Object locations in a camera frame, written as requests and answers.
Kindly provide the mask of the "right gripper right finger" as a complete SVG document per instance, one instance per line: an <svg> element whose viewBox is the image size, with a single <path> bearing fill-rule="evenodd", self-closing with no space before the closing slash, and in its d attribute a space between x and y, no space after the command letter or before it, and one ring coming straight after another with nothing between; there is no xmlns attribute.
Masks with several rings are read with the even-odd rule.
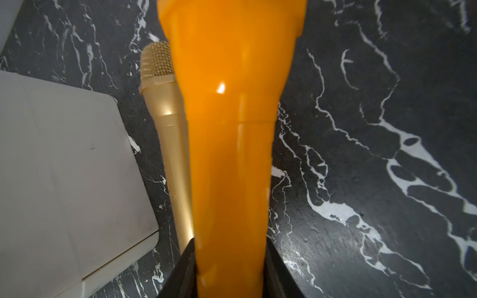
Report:
<svg viewBox="0 0 477 298"><path fill-rule="evenodd" d="M267 238L263 275L264 298L305 298L269 238Z"/></svg>

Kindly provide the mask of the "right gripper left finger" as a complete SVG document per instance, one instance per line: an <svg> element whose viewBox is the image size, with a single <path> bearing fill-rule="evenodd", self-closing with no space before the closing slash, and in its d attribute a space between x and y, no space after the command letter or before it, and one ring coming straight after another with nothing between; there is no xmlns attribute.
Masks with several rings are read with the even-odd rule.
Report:
<svg viewBox="0 0 477 298"><path fill-rule="evenodd" d="M197 298L195 240L191 239L158 298Z"/></svg>

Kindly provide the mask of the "white drawer cabinet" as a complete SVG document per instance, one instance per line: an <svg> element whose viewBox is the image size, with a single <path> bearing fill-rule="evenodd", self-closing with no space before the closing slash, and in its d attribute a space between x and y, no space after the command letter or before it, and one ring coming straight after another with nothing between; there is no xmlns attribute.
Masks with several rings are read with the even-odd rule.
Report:
<svg viewBox="0 0 477 298"><path fill-rule="evenodd" d="M1 72L1 296L86 298L158 240L113 97Z"/></svg>

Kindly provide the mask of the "gold microphone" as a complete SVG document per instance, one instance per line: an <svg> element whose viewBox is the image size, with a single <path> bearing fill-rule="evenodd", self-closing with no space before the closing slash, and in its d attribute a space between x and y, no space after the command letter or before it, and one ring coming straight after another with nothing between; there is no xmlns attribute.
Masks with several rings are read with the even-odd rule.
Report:
<svg viewBox="0 0 477 298"><path fill-rule="evenodd" d="M143 49L139 93L160 140L178 244L183 252L194 238L190 154L185 107L168 42L152 42Z"/></svg>

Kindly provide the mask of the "orange microphone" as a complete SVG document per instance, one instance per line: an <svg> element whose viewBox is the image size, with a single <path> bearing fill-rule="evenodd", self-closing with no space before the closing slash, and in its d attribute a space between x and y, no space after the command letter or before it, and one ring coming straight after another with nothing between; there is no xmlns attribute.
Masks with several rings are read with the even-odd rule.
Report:
<svg viewBox="0 0 477 298"><path fill-rule="evenodd" d="M279 99L305 1L159 1L185 103L200 298L259 298Z"/></svg>

